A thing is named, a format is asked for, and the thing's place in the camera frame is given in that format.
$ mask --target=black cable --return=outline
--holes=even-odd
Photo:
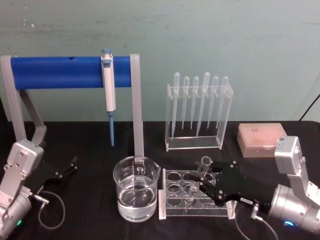
[[[309,112],[310,108],[316,103],[316,101],[318,100],[318,98],[320,98],[320,94],[315,98],[315,100],[313,100],[313,102],[311,103],[311,105],[308,107],[308,109],[304,112],[304,114],[302,115],[302,117],[300,117],[299,122],[301,122],[301,120],[305,117],[305,115]]]

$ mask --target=gray-green wall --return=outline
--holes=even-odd
[[[229,76],[229,120],[296,120],[320,93],[318,0],[2,0],[0,55],[140,54],[145,121],[165,120],[166,85]],[[0,96],[8,115],[3,81]],[[103,89],[35,90],[45,121],[108,120]],[[116,120],[132,119],[116,90]],[[306,116],[320,122],[320,103]]]

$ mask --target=transfer pipette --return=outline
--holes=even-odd
[[[206,94],[207,94],[207,90],[208,90],[209,80],[210,80],[210,72],[206,71],[203,75],[203,82],[202,82],[202,88],[201,88],[202,95],[201,95],[199,120],[198,120],[198,125],[196,126],[196,137],[198,137],[199,130],[201,127],[202,115],[204,113],[205,100],[206,100]]]
[[[185,118],[186,118],[189,81],[190,81],[189,77],[185,76],[183,79],[182,129],[184,129]]]
[[[214,102],[215,102],[218,83],[219,83],[219,77],[218,76],[214,76],[213,77],[213,81],[212,81],[212,85],[211,85],[212,95],[210,97],[210,105],[209,105],[209,112],[208,112],[208,124],[206,126],[207,129],[209,128],[209,123],[210,123],[210,120],[211,120],[212,110],[214,108]]]
[[[216,120],[216,126],[215,126],[216,129],[219,126],[221,112],[222,112],[222,105],[224,104],[224,93],[226,91],[228,82],[229,82],[229,78],[227,76],[224,76],[221,83],[221,87],[220,87],[220,93],[219,93],[220,102],[219,102],[219,108],[218,108],[218,118]]]
[[[179,96],[179,86],[180,86],[180,73],[176,72],[173,79],[173,113],[172,113],[172,126],[171,126],[171,140],[174,138],[175,128],[176,128],[176,118],[177,118],[177,104]]]
[[[191,129],[192,129],[192,122],[194,120],[194,115],[195,115],[195,106],[196,106],[198,87],[199,87],[199,77],[195,76],[192,82],[191,127],[190,127]]]

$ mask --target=power cord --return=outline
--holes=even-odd
[[[311,103],[311,105],[308,107],[308,109],[304,112],[304,114],[302,115],[302,117],[300,117],[299,122],[301,122],[301,120],[305,117],[305,115],[309,112],[310,108],[316,103],[316,101],[318,100],[318,98],[320,98],[320,94],[315,98],[315,100],[313,100],[313,102]]]
[[[62,201],[61,197],[59,197],[57,194],[51,192],[51,191],[41,191],[41,193],[44,193],[44,194],[49,194],[49,195],[52,195],[52,196],[55,196],[56,198],[59,199],[59,201],[61,202],[61,205],[62,205],[62,219],[61,219],[61,222],[57,225],[57,226],[47,226],[45,225],[42,220],[41,220],[41,213],[42,213],[42,210],[44,209],[44,207],[46,206],[45,203],[43,203],[40,207],[40,210],[39,210],[39,213],[38,213],[38,220],[39,220],[39,223],[42,227],[44,227],[45,229],[48,229],[48,230],[55,230],[57,228],[59,228],[65,221],[65,217],[66,217],[66,207],[65,207],[65,204],[64,202]]]
[[[234,222],[235,222],[236,229],[239,231],[239,233],[240,233],[246,240],[251,240],[250,238],[248,238],[248,237],[241,231],[241,229],[240,229],[240,227],[239,227],[239,225],[238,225],[238,221],[237,221],[238,212],[239,212],[239,210],[237,210],[237,211],[235,212],[235,217],[234,217]],[[255,219],[255,220],[258,220],[258,221],[264,223],[264,224],[272,231],[272,233],[273,233],[273,235],[274,235],[274,238],[275,238],[276,240],[279,240],[278,235],[277,235],[277,233],[275,232],[275,230],[274,230],[265,220],[263,220],[262,217],[257,216],[256,214],[254,214],[254,217],[253,217],[253,214],[251,214],[251,218],[253,218],[253,219]]]

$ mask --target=test tube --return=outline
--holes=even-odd
[[[195,204],[196,200],[195,197],[199,191],[199,183],[194,182],[190,185],[189,191],[185,195],[184,203],[186,205],[192,206]]]
[[[208,172],[210,165],[212,164],[212,160],[210,157],[208,156],[203,156],[201,158],[201,163],[200,166],[198,167],[198,170],[196,171],[197,174],[199,174],[199,176],[201,178],[204,178],[206,176],[206,173]]]

